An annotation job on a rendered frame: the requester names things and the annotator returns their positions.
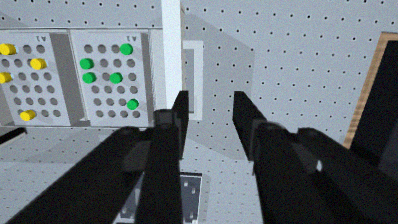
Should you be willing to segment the grey rack with round holes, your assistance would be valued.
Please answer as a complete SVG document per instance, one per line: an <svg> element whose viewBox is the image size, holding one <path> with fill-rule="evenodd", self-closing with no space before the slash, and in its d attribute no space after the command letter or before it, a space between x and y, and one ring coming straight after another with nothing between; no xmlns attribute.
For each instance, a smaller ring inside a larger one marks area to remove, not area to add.
<svg viewBox="0 0 398 224"><path fill-rule="evenodd" d="M83 58L95 61L92 69L80 67L81 77L88 72L97 75L93 83L87 84L82 79L91 126L147 127L154 112L149 35L73 33L73 36L79 67ZM124 43L134 47L132 54L119 52ZM114 84L109 77L116 72L124 79ZM126 102L131 99L139 100L135 110L127 107Z"/></svg>
<svg viewBox="0 0 398 224"><path fill-rule="evenodd" d="M0 44L19 50L0 55L0 73L14 76L1 85L15 125L71 126L85 117L68 34L0 33ZM48 67L33 69L30 62L37 58ZM22 120L27 110L37 116Z"/></svg>

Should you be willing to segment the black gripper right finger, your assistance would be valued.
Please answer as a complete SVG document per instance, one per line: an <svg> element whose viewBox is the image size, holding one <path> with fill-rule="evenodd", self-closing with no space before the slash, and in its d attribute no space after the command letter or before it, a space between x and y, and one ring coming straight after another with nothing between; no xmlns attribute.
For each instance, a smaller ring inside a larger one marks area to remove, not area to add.
<svg viewBox="0 0 398 224"><path fill-rule="evenodd" d="M398 181L323 132L267 121L244 91L232 120L254 161L263 224L398 224Z"/></svg>

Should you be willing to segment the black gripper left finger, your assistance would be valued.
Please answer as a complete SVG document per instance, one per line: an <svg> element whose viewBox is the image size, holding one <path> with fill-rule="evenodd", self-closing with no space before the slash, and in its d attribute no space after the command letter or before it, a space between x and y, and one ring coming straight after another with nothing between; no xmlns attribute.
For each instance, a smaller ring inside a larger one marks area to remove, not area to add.
<svg viewBox="0 0 398 224"><path fill-rule="evenodd" d="M183 224L188 122L189 91L179 91L145 131L117 129L5 224L113 224L143 172L133 224Z"/></svg>

